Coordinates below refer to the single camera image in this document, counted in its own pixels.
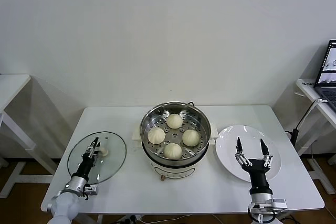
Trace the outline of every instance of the glass lid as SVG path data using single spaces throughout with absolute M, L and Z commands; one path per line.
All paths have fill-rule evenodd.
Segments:
M 100 148 L 97 161 L 89 173 L 88 184 L 98 184 L 111 178 L 123 165 L 126 158 L 126 145 L 124 140 L 117 134 L 102 131 L 95 132 L 84 137 L 72 149 L 68 157 L 68 172 L 70 175 L 75 173 L 82 162 L 82 155 L 91 142 L 98 137 Z

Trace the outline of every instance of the wooden floor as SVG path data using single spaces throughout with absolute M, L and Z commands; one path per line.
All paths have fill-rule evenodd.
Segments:
M 336 167 L 330 166 L 326 158 L 317 158 L 319 165 L 330 179 L 330 182 L 336 188 Z M 311 170 L 308 162 L 303 159 L 303 163 L 308 170 Z M 8 168 L 0 169 L 0 188 L 2 188 L 16 163 L 11 163 Z M 25 166 L 22 174 L 48 174 L 36 162 L 29 162 Z M 336 216 L 336 195 L 327 195 L 319 181 L 314 181 L 328 209 Z M 42 212 L 40 209 L 43 197 L 48 189 L 48 185 L 43 184 L 16 184 L 7 199 L 0 199 L 0 223 L 19 223 L 19 224 L 46 224 L 51 215 Z M 224 224 L 250 224 L 251 221 L 246 214 L 239 215 L 216 215 Z M 293 216 L 301 223 L 330 224 L 336 223 L 326 209 L 316 211 L 295 212 Z M 143 221 L 151 222 L 164 219 L 172 219 L 176 216 L 144 216 Z M 109 224 L 117 221 L 121 216 L 104 216 L 103 224 Z M 286 224 L 294 223 L 291 220 L 283 221 Z M 194 215 L 185 217 L 176 221 L 164 222 L 167 224 L 218 224 L 219 222 L 211 215 Z

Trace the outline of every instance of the steamed bun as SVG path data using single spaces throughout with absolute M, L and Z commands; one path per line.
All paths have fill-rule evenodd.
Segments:
M 187 130 L 182 135 L 182 141 L 186 146 L 193 147 L 199 143 L 200 135 L 195 130 Z
M 178 144 L 171 143 L 164 148 L 163 155 L 166 158 L 178 160 L 182 157 L 182 148 Z
M 161 128 L 151 128 L 148 132 L 148 141 L 152 144 L 161 144 L 166 137 L 166 133 L 164 133 Z
M 183 120 L 178 114 L 170 114 L 167 118 L 169 128 L 178 129 L 182 126 Z

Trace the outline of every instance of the laptop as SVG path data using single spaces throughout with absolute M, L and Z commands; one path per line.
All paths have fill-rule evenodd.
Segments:
M 330 40 L 314 89 L 336 111 L 336 40 Z

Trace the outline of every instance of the white side table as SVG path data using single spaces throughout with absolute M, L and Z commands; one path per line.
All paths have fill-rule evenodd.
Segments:
M 321 98 L 313 88 L 314 83 L 314 79 L 299 79 L 296 82 L 296 85 L 311 102 L 317 98 Z M 326 133 L 326 130 L 330 131 L 336 128 L 335 111 L 331 109 L 327 103 L 319 103 L 316 108 L 321 112 L 321 116 L 315 122 L 313 122 L 310 130 L 304 136 L 302 136 L 302 138 L 295 145 L 295 149 L 299 156 L 301 156 L 312 145 L 312 143 L 314 143 L 319 138 L 321 133 Z M 335 189 L 322 171 L 321 167 L 313 159 L 308 159 L 308 162 L 313 169 L 312 172 L 309 172 L 311 178 L 319 179 L 328 194 L 335 194 Z M 336 155 L 330 158 L 328 163 L 330 165 L 335 164 Z
M 5 123 L 18 136 L 18 143 L 38 161 L 47 171 L 55 174 L 57 165 L 30 137 L 13 121 L 4 111 L 12 99 L 28 83 L 30 76 L 27 74 L 0 75 L 0 124 Z M 0 167 L 8 166 L 8 162 L 0 158 Z M 0 192 L 0 198 L 7 198 L 15 183 L 50 183 L 52 175 L 20 175 L 25 163 L 19 162 L 13 170 L 4 188 Z

